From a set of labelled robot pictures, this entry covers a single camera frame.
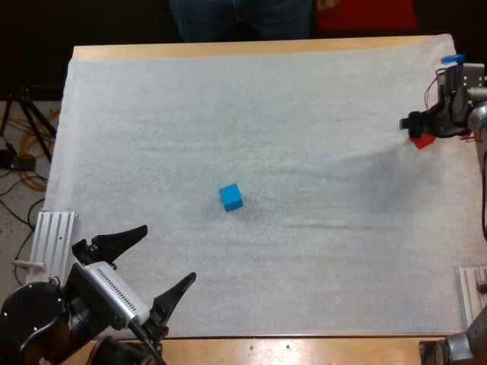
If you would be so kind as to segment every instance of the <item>floor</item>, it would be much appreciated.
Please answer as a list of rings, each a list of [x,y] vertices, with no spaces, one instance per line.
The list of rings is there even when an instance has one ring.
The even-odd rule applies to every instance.
[[[60,102],[38,102],[36,103],[40,111],[47,115],[51,111],[59,110],[61,107]],[[5,102],[0,101],[0,116],[3,116],[5,110]],[[17,103],[14,103],[11,108],[10,117],[25,119],[21,108]],[[59,123],[59,117],[51,119],[51,123],[57,127]],[[24,131],[16,129],[13,122],[9,122],[5,130],[5,138],[12,143],[16,151],[19,151],[21,139]],[[5,149],[5,141],[0,139],[0,149]],[[42,151],[40,146],[36,143],[29,151],[30,154],[38,155]],[[27,220],[27,212],[29,207],[39,199],[44,197],[44,192],[36,192],[29,189],[23,183],[18,183],[8,194],[2,195],[12,185],[18,182],[21,178],[17,173],[9,173],[4,176],[8,171],[0,169],[0,200],[5,203],[15,214],[22,219]],[[37,159],[36,172],[46,178],[49,177],[49,161],[45,157]],[[35,224],[37,221],[37,213],[42,209],[43,204],[37,205],[30,215],[30,221]],[[18,254],[18,250],[25,241],[27,235],[30,232],[30,228],[14,218],[2,205],[0,205],[0,305],[5,301],[7,296],[19,287],[15,276],[14,266],[11,264],[14,257]],[[30,248],[32,246],[33,235],[26,242],[25,247],[21,250],[19,259],[30,258]],[[24,283],[26,271],[24,269],[17,269],[18,278],[21,283]]]

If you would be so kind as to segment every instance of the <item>blue object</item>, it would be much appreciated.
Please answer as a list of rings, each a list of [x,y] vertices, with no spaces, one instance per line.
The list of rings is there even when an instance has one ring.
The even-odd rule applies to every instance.
[[[242,195],[237,184],[220,188],[220,198],[226,211],[233,211],[234,209],[244,206]]]
[[[448,65],[449,63],[453,62],[456,62],[459,65],[463,65],[463,63],[465,62],[465,55],[459,53],[458,55],[452,55],[441,59],[441,63],[443,65]]]
[[[186,42],[234,40],[245,23],[263,40],[310,37],[313,0],[169,0]]]

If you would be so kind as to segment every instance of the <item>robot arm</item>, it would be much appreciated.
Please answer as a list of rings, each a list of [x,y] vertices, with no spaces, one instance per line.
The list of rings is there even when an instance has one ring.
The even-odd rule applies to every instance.
[[[410,113],[399,122],[399,128],[408,129],[410,138],[482,132],[487,102],[485,66],[466,63],[438,71],[438,103],[422,113]]]
[[[61,363],[108,326],[129,328],[143,345],[101,341],[90,364],[165,364],[159,341],[167,321],[196,274],[156,297],[151,309],[115,272],[113,261],[147,235],[147,226],[96,236],[72,247],[75,263],[64,287],[59,281],[26,284],[5,301],[0,317],[0,363]]]
[[[400,121],[399,128],[408,129],[410,138],[421,138],[422,135],[449,138],[475,132],[485,143],[485,66],[454,65],[442,71],[438,76],[438,103],[422,113],[410,113],[408,118]],[[421,343],[420,354],[423,365],[487,363],[487,307],[465,332],[440,341]]]

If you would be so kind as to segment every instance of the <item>black background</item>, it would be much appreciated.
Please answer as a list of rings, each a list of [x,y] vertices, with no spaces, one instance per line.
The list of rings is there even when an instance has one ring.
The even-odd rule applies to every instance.
[[[469,62],[487,63],[485,0],[415,0],[415,14],[414,31],[322,31],[313,24],[312,37],[450,33]],[[256,37],[241,30],[239,38]],[[167,0],[0,0],[0,99],[7,84],[48,86],[34,98],[59,99],[74,45],[181,41]]]

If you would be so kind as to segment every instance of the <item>table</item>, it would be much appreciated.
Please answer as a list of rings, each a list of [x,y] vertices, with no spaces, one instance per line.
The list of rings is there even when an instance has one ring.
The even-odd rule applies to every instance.
[[[398,46],[428,36],[299,40],[242,43],[188,43],[122,46],[77,46],[75,59],[146,59],[163,57],[228,56],[289,52],[334,51]],[[171,365],[197,364],[373,364],[419,363],[418,343],[438,338],[219,338],[168,339],[164,358]],[[65,365],[85,363],[94,342],[87,344]]]

